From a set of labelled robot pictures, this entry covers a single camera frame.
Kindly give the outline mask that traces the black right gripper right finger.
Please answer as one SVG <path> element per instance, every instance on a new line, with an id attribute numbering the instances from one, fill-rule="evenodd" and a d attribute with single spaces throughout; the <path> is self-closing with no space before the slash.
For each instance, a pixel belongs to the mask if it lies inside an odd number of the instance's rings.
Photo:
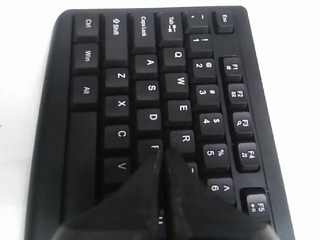
<path id="1" fill-rule="evenodd" d="M 173 148 L 163 155 L 163 197 L 169 240 L 277 240 L 273 228 L 209 191 Z"/>

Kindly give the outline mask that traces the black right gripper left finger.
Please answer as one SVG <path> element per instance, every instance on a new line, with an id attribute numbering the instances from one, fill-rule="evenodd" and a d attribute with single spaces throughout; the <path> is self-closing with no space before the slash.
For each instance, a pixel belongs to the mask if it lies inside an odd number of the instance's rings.
<path id="1" fill-rule="evenodd" d="M 114 194 L 66 220 L 54 240 L 160 240 L 159 195 L 163 151 L 150 149 Z"/>

